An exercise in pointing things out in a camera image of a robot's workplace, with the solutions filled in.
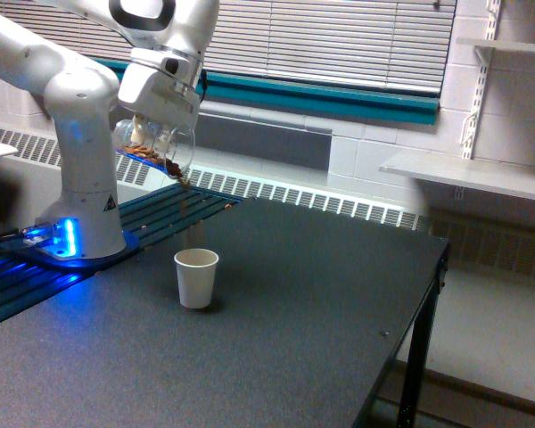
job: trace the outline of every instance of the metal vent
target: metal vent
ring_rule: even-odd
[[[248,194],[246,194],[246,196],[248,198],[257,198],[260,188],[261,188],[260,183],[258,183],[257,181],[252,181],[250,184],[250,188],[248,189]]]
[[[235,186],[235,178],[228,177],[226,179],[226,182],[224,183],[224,187],[222,187],[222,192],[234,194],[234,186]]]
[[[285,198],[285,203],[297,204],[297,200],[299,199],[299,197],[299,191],[295,189],[289,189],[289,191],[287,192],[287,197]]]
[[[217,175],[214,177],[214,180],[212,181],[212,186],[210,189],[212,189],[214,192],[219,192],[222,190],[222,185],[224,184],[224,181],[226,180],[226,177]]]
[[[325,208],[325,211],[331,211],[337,214],[339,212],[339,206],[341,205],[341,200],[338,198],[329,198],[329,202]]]
[[[235,187],[234,194],[243,198],[246,195],[246,189],[248,188],[249,182],[247,180],[238,181],[238,185]]]
[[[371,209],[371,215],[368,218],[371,221],[375,221],[376,223],[382,223],[383,222],[383,216],[384,216],[384,207],[374,206]]]
[[[18,152],[13,156],[42,163],[54,167],[59,167],[62,163],[60,149],[57,141],[44,136],[16,132],[14,129],[0,128],[0,143],[9,144],[15,147]],[[125,183],[144,185],[149,175],[149,167],[127,158],[121,154],[116,156],[117,179]]]
[[[223,192],[241,197],[260,197],[292,203],[313,210],[448,237],[452,244],[453,259],[535,277],[535,237],[516,235],[514,229],[497,230],[471,220],[457,218],[430,219],[388,203],[216,169],[192,169],[189,172],[189,180],[193,185],[211,190],[216,190],[217,184],[224,182]]]
[[[384,216],[384,224],[391,226],[399,225],[400,211],[386,210],[386,216]]]
[[[261,192],[259,192],[259,197],[263,199],[271,199],[271,194],[274,190],[272,185],[263,185]]]
[[[368,215],[368,211],[370,210],[370,208],[371,208],[370,205],[367,205],[365,203],[360,203],[359,205],[357,205],[357,210],[355,211],[355,217],[366,220],[366,216]]]
[[[341,211],[339,212],[339,214],[342,214],[343,216],[352,217],[354,209],[355,202],[345,200],[342,202]]]
[[[274,201],[283,202],[285,198],[285,192],[286,190],[284,187],[276,187],[274,195],[271,199]]]
[[[300,206],[311,207],[311,200],[313,199],[312,193],[304,192],[300,197]]]

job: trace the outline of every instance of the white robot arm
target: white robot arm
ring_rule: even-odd
[[[134,46],[119,89],[115,74],[0,15],[0,78],[42,95],[62,156],[62,196],[43,220],[64,228],[57,259],[100,259],[125,248],[109,112],[135,114],[133,138],[193,128],[194,89],[218,17],[218,0],[44,0],[117,30]]]
[[[136,48],[119,91],[120,104],[174,129],[194,128],[194,92],[218,19],[219,0],[41,0],[114,29]]]

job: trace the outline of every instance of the tabletop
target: tabletop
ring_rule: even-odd
[[[242,202],[0,324],[0,428],[352,426],[447,245]],[[220,256],[206,311],[186,247]]]

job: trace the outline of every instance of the white paper cup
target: white paper cup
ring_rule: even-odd
[[[175,255],[182,306],[202,309],[210,305],[218,260],[214,251],[200,248],[180,251]]]

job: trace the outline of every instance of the blue led light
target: blue led light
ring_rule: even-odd
[[[76,238],[75,238],[75,227],[73,221],[67,218],[63,222],[65,228],[65,241],[68,244],[68,251],[66,257],[73,257],[78,253]]]

